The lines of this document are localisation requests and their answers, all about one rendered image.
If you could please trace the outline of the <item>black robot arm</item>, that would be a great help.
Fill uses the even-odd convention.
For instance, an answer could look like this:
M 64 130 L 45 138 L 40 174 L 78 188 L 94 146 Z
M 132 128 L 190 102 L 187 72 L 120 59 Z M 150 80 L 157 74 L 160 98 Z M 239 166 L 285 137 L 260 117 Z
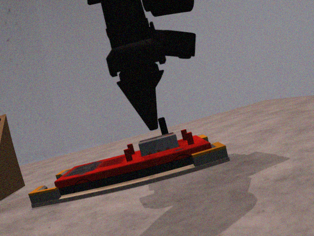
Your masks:
M 154 17 L 174 13 L 189 12 L 193 9 L 194 0 L 87 0 L 88 5 L 101 3 L 106 26 L 121 16 L 143 14 L 144 9 Z M 166 56 L 190 59 L 195 56 L 195 33 L 155 30 L 153 22 L 148 27 L 150 39 L 160 42 Z

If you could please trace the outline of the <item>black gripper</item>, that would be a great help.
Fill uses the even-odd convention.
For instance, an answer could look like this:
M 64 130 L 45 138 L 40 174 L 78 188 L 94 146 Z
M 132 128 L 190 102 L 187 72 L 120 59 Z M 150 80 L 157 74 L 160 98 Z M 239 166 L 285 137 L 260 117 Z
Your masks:
M 107 24 L 111 51 L 106 58 L 109 73 L 149 130 L 158 129 L 156 86 L 164 70 L 166 56 L 160 42 L 150 39 L 149 22 L 143 14 L 118 17 Z

